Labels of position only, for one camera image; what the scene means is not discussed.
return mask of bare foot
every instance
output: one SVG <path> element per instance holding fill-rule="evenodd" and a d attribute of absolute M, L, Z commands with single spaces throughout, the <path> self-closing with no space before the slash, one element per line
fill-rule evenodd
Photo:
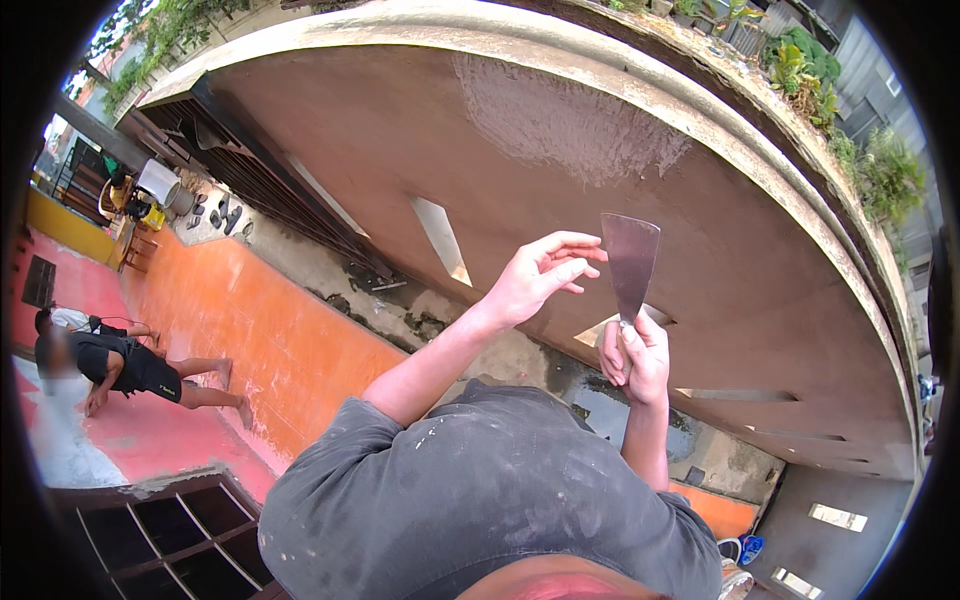
<path fill-rule="evenodd" d="M 250 410 L 250 401 L 246 396 L 237 396 L 240 403 L 237 404 L 237 412 L 240 413 L 240 422 L 244 429 L 253 429 L 253 411 Z"/>
<path fill-rule="evenodd" d="M 224 389 L 230 389 L 230 369 L 233 368 L 233 361 L 229 358 L 221 358 L 217 361 L 217 372 L 220 374 L 220 383 L 223 384 Z"/>

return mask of hand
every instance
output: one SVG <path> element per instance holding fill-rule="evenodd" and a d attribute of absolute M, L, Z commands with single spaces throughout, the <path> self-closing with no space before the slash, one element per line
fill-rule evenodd
<path fill-rule="evenodd" d="M 630 377 L 623 374 L 623 357 L 616 347 L 616 336 L 621 334 L 619 321 L 610 321 L 604 325 L 600 367 L 613 385 L 623 388 L 631 402 L 666 405 L 666 380 L 670 376 L 670 350 L 666 331 L 654 323 L 642 308 L 636 316 L 634 328 L 637 336 L 633 336 L 629 327 L 623 330 L 626 332 L 624 346 L 634 363 Z"/>
<path fill-rule="evenodd" d="M 107 403 L 107 392 L 103 390 L 95 390 L 90 392 L 86 397 L 86 404 L 84 405 L 84 415 L 87 417 L 93 417 L 97 414 L 97 411 Z"/>
<path fill-rule="evenodd" d="M 521 246 L 479 304 L 489 311 L 495 327 L 509 329 L 537 314 L 557 290 L 583 294 L 584 288 L 573 280 L 581 275 L 600 277 L 587 264 L 588 258 L 607 261 L 600 241 L 594 235 L 555 231 Z"/>

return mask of brown painted wall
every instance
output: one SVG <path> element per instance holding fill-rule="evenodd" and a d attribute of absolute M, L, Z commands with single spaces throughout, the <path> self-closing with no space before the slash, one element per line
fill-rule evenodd
<path fill-rule="evenodd" d="M 521 244 L 559 228 L 599 234 L 601 210 L 658 223 L 648 302 L 677 322 L 671 385 L 801 400 L 678 406 L 785 460 L 912 477 L 897 379 L 850 288 L 765 192 L 653 116 L 539 71 L 418 47 L 299 50 L 225 67 L 211 83 L 394 265 L 456 300 L 478 300 Z M 412 196 L 446 208 L 475 289 L 447 276 Z M 585 287 L 523 330 L 596 365 L 573 336 L 616 307 L 609 273 Z"/>

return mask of black shorts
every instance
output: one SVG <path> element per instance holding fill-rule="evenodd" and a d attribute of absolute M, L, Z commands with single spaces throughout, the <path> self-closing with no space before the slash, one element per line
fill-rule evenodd
<path fill-rule="evenodd" d="M 137 391 L 153 392 L 171 402 L 180 402 L 182 382 L 177 370 L 145 346 L 134 348 L 124 369 L 130 369 L 137 381 Z"/>
<path fill-rule="evenodd" d="M 112 335 L 115 338 L 125 338 L 127 337 L 126 329 L 118 329 L 116 327 L 111 327 L 108 324 L 100 324 L 100 335 Z"/>

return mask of yellow wall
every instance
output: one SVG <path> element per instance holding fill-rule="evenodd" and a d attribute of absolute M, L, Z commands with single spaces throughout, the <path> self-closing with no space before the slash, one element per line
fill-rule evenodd
<path fill-rule="evenodd" d="M 27 223 L 80 254 L 109 263 L 114 244 L 110 236 L 32 186 L 27 196 Z"/>

